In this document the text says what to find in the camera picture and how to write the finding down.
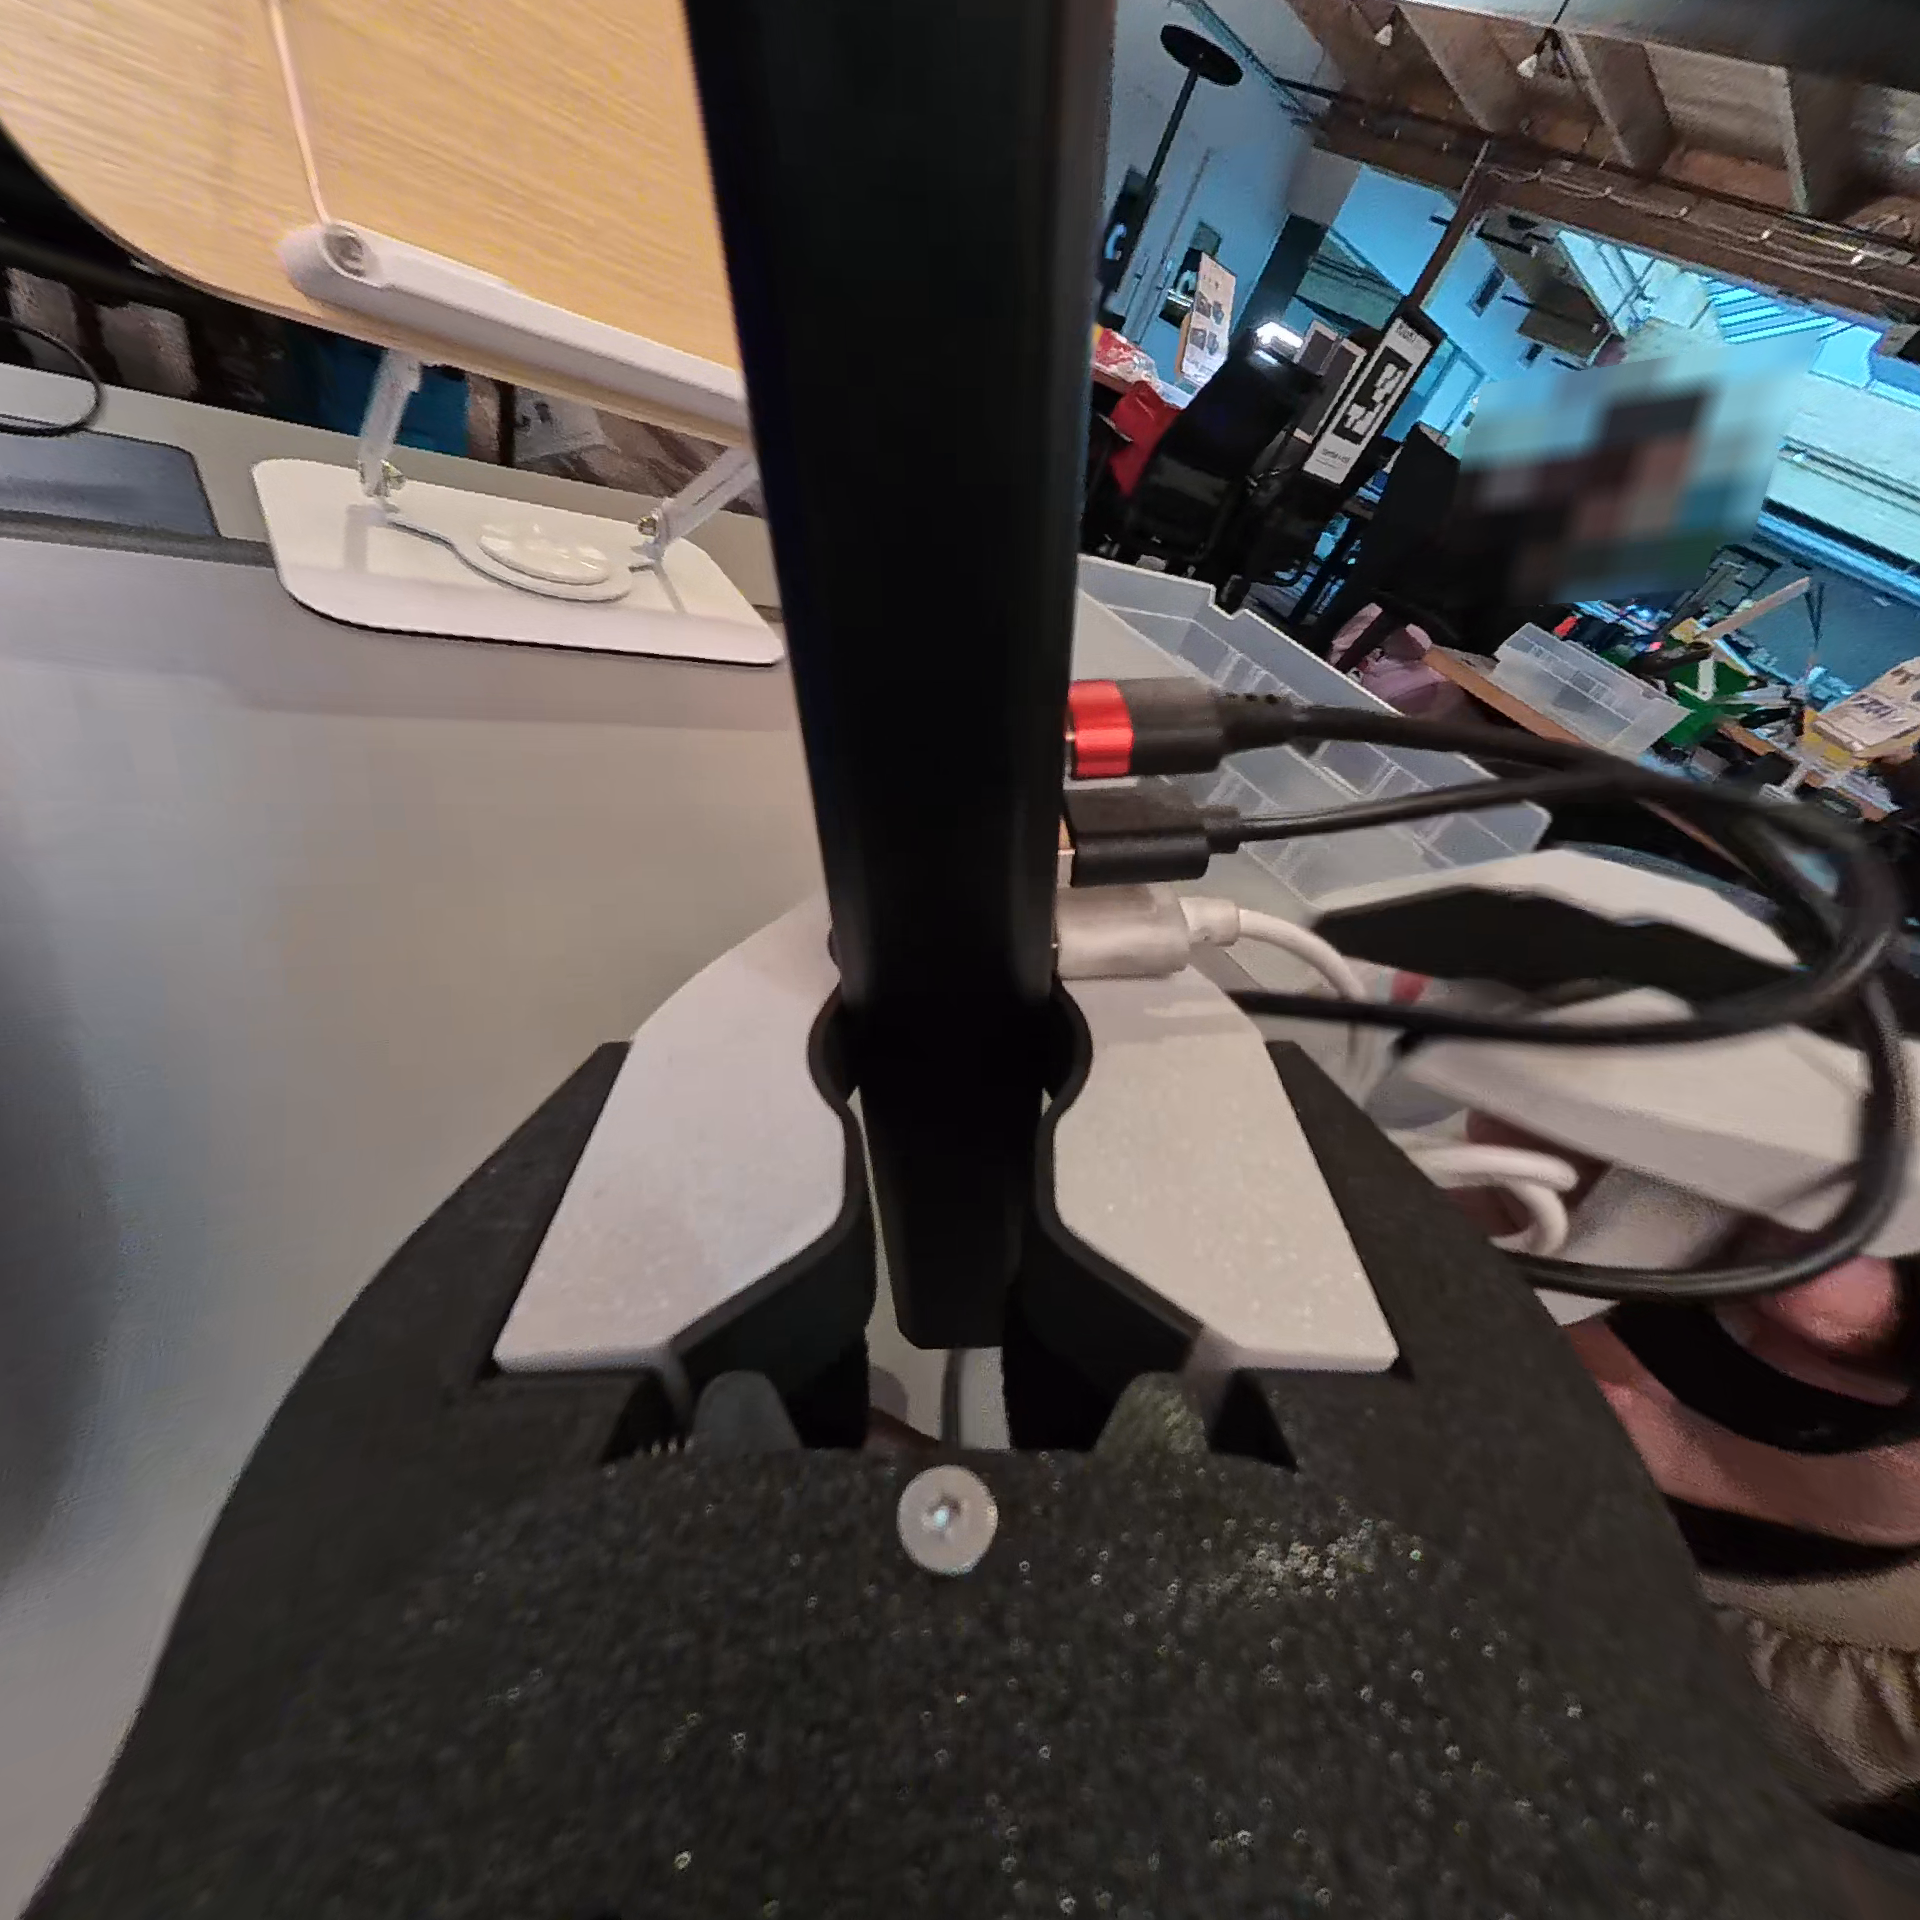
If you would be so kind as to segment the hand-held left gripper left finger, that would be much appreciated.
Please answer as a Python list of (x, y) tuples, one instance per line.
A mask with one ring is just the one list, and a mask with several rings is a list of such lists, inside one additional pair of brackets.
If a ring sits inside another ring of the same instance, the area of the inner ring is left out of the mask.
[(874, 1308), (869, 1186), (833, 1087), (840, 971), (825, 902), (722, 952), (633, 1032), (526, 1282), (493, 1345), (500, 1374), (681, 1369), (792, 1305), (814, 1258), (853, 1247), (848, 1305), (802, 1305), (777, 1335), (806, 1368)]

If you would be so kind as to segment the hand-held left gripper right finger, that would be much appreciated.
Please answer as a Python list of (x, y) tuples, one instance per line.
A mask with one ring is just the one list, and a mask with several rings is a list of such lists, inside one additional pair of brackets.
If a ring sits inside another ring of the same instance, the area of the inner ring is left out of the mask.
[(1256, 1022), (1198, 971), (1066, 986), (1090, 1041), (1053, 1129), (1067, 1235), (1190, 1324), (1186, 1372), (1398, 1359)]

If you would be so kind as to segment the red storage bin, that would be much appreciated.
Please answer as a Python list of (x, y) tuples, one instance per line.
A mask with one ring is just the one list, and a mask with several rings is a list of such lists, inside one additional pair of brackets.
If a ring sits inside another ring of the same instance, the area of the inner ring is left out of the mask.
[(1118, 498), (1131, 498), (1152, 463), (1157, 448), (1172, 426), (1182, 420), (1184, 402), (1171, 400), (1162, 387), (1142, 378), (1131, 382), (1115, 398), (1106, 414), (1108, 456), (1106, 480)]

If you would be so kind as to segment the person's right hand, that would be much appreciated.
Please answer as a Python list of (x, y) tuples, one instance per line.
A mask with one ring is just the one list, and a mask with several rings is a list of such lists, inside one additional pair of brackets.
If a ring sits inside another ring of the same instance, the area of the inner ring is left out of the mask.
[[(1776, 1377), (1850, 1401), (1892, 1404), (1904, 1396), (1902, 1273), (1896, 1262), (1859, 1258), (1785, 1294), (1720, 1308), (1717, 1318)], [(1667, 1498), (1851, 1546), (1915, 1546), (1915, 1442), (1842, 1457), (1787, 1455), (1688, 1408), (1600, 1318), (1572, 1324), (1569, 1343)]]

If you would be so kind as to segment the black rectangular usb hub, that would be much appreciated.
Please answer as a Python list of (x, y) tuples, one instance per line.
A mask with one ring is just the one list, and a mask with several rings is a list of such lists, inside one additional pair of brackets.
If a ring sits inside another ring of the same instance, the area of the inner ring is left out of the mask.
[(989, 1348), (1049, 1032), (1115, 4), (686, 4), (906, 1339)]

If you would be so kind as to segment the white usb cable blue tape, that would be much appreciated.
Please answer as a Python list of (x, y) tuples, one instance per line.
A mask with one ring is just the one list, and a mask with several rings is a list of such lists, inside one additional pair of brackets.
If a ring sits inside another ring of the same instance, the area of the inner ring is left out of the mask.
[[(1067, 890), (1053, 913), (1057, 970), (1066, 980), (1176, 976), (1202, 950), (1264, 947), (1302, 966), (1332, 1001), (1371, 1001), (1374, 993), (1330, 943), (1306, 927), (1221, 896), (1178, 896), (1160, 886)], [(1570, 1236), (1570, 1161), (1523, 1146), (1464, 1137), (1392, 1131), (1392, 1144), (1438, 1188), (1488, 1194), (1508, 1256), (1557, 1258)]]

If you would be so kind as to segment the grey work table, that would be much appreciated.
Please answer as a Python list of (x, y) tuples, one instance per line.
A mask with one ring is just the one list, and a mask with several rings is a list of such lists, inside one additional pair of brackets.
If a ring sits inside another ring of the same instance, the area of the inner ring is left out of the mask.
[[(1549, 712), (1537, 710), (1526, 699), (1523, 699), (1512, 689), (1505, 689), (1500, 681), (1491, 679), (1484, 673), (1484, 664), (1475, 656), (1460, 656), (1446, 648), (1434, 648), (1425, 662), (1434, 674), (1443, 681), (1460, 691), (1469, 703), (1488, 713), (1498, 713), (1502, 723), (1513, 730), (1523, 730), (1532, 736), (1560, 744), (1560, 746), (1578, 746), (1598, 753), (1612, 753), (1621, 756), (1612, 747), (1600, 747), (1595, 742), (1589, 742), (1584, 734), (1562, 724), (1557, 716)], [(1795, 777), (1792, 783), (1762, 783), (1755, 786), (1755, 794), (1765, 800), (1789, 802), (1802, 800), (1812, 808), (1824, 808), (1836, 817), (1846, 817), (1851, 822), (1876, 826), (1885, 822), (1888, 808), (1881, 802), (1864, 800), (1853, 791), (1844, 790), (1842, 784), (1833, 784), (1828, 780), (1812, 780)]]

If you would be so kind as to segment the clear plastic container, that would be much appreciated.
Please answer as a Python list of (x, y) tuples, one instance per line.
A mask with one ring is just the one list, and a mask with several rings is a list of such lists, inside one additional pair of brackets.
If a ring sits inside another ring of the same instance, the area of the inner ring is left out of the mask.
[(1493, 654), (1493, 683), (1587, 746), (1625, 759), (1653, 753), (1685, 723), (1682, 706), (1660, 689), (1532, 625)]

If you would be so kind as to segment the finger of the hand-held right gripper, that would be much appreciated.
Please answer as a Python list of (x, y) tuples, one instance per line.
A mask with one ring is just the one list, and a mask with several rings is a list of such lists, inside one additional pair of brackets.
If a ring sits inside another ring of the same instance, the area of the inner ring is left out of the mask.
[(1364, 882), (1324, 898), (1313, 931), (1381, 970), (1532, 994), (1715, 1001), (1796, 971), (1773, 928), (1698, 875), (1570, 849)]
[(1434, 1042), (1392, 1073), (1392, 1113), (1500, 1120), (1595, 1161), (1572, 1264), (1674, 1273), (1723, 1259), (1750, 1222), (1810, 1235), (1851, 1192), (1864, 1056), (1804, 1028), (1685, 1048)]

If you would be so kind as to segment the black usb cable red collar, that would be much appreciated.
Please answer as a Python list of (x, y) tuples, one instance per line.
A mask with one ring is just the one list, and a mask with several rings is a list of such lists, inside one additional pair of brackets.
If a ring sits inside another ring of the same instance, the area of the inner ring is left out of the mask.
[(1726, 784), (1657, 772), (1578, 742), (1515, 730), (1355, 706), (1292, 706), (1280, 698), (1228, 692), (1193, 679), (1081, 679), (1067, 689), (1066, 770), (1081, 783), (1202, 775), (1240, 754), (1299, 744), (1453, 753), (1491, 768), (1529, 768), (1526, 780), (1494, 777), (1411, 795), (1402, 809), (1413, 822), (1546, 806), (1590, 791), (1717, 822), (1717, 839), (1742, 844), (1747, 865), (1765, 873), (1768, 896), (1800, 916), (1812, 944), (1804, 953), (1805, 966), (1785, 983), (1701, 1001), (1674, 1019), (1502, 1025), (1411, 1011), (1381, 1016), (1381, 1025), (1425, 1041), (1660, 1048), (1864, 1016), (1868, 1000), (1881, 993), (1904, 924), (1899, 886), (1859, 833), (1817, 808), (1768, 802)]

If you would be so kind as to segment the black framed marker sign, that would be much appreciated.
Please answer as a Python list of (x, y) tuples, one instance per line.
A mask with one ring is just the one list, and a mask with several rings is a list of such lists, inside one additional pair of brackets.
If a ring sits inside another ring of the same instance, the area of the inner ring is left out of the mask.
[(1345, 490), (1441, 343), (1438, 324), (1417, 304), (1403, 304), (1338, 390), (1313, 432), (1300, 479)]

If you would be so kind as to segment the black office chair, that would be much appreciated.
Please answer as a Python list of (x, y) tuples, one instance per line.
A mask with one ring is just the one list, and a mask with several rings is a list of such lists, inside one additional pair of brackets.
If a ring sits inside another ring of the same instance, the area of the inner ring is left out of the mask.
[(1102, 474), (1083, 550), (1124, 564), (1157, 559), (1212, 587), (1297, 563), (1341, 495), (1300, 479), (1341, 382), (1261, 351), (1229, 356), (1165, 432), (1131, 498)]

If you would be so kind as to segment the clear plastic bin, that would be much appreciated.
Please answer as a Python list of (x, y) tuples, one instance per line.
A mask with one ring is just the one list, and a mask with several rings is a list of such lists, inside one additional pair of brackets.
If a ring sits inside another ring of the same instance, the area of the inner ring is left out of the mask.
[[(1205, 584), (1114, 561), (1080, 559), (1072, 630), (1077, 679), (1196, 679), (1228, 692), (1277, 698), (1284, 706), (1386, 704), (1338, 674), (1259, 612), (1225, 612)], [(1398, 800), (1427, 790), (1486, 780), (1452, 753), (1403, 753), (1324, 744), (1235, 756), (1213, 772), (1172, 783), (1198, 806), (1253, 819), (1292, 819)], [(1299, 906), (1376, 880), (1411, 880), (1537, 850), (1549, 812), (1523, 802), (1438, 822), (1257, 844), (1244, 850)]]

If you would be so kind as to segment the green tray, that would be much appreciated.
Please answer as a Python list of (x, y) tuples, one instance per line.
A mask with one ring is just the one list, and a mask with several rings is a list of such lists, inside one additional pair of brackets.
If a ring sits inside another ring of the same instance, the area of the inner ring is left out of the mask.
[(1665, 686), (1681, 712), (1661, 736), (1661, 747), (1674, 753), (1689, 753), (1721, 724), (1754, 730), (1792, 712), (1792, 695), (1784, 683), (1762, 679), (1742, 662), (1720, 654), (1675, 665)]

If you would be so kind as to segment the black disc pole stand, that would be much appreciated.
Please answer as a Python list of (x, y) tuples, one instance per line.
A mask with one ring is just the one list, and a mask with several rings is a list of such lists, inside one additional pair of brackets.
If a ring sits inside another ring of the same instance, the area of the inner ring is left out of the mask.
[(1163, 56), (1176, 62), (1184, 81), (1169, 112), (1165, 127), (1160, 132), (1160, 145), (1142, 172), (1133, 170), (1122, 182), (1120, 192), (1110, 206), (1110, 218), (1102, 234), (1094, 289), (1097, 289), (1097, 323), (1106, 329), (1122, 329), (1124, 304), (1120, 300), (1126, 274), (1139, 254), (1145, 222), (1162, 191), (1162, 179), (1189, 114), (1193, 95), (1200, 88), (1233, 89), (1244, 79), (1242, 62), (1224, 46), (1184, 26), (1163, 26), (1160, 30)]

